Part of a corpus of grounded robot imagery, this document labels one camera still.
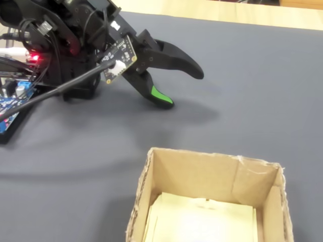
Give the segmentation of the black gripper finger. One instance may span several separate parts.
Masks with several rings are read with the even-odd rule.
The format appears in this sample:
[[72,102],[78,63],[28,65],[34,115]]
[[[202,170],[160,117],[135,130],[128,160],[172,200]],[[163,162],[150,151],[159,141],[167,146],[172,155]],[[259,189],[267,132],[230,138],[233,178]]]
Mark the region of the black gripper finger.
[[183,71],[198,80],[204,78],[200,65],[186,52],[171,43],[161,40],[156,40],[156,42],[158,48],[147,49],[148,59],[152,59],[149,61],[150,67]]
[[137,71],[126,71],[123,73],[123,77],[145,99],[155,104],[158,108],[171,109],[174,107],[173,100],[155,87],[151,74],[148,71],[144,71],[141,74]]

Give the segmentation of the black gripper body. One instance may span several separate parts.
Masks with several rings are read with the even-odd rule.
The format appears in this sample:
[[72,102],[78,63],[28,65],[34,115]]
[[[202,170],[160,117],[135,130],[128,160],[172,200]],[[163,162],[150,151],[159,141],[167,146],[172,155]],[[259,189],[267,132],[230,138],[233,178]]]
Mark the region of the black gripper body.
[[112,63],[107,70],[108,75],[122,75],[126,71],[143,73],[149,66],[147,49],[158,48],[156,40],[147,30],[137,34],[134,29],[119,15],[119,10],[113,13],[103,11],[104,40],[106,50],[103,61]]

